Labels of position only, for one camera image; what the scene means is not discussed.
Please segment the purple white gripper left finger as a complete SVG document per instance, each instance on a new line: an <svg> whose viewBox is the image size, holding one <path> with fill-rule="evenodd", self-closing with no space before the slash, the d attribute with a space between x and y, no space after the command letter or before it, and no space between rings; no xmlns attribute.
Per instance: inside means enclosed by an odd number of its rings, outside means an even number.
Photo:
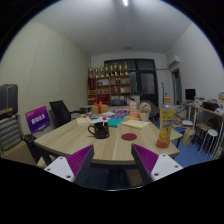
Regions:
<svg viewBox="0 0 224 224"><path fill-rule="evenodd" d="M45 171L69 182L82 185L93 156L94 146L89 145L68 157L59 156L45 168Z"/></svg>

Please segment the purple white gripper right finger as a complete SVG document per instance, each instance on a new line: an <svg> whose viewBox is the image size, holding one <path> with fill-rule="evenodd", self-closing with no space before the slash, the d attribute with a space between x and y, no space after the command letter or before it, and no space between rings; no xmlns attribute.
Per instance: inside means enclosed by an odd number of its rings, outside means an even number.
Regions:
<svg viewBox="0 0 224 224"><path fill-rule="evenodd" d="M182 166L169 155L157 155L137 144L131 146L131 154L135 160L144 185L182 169Z"/></svg>

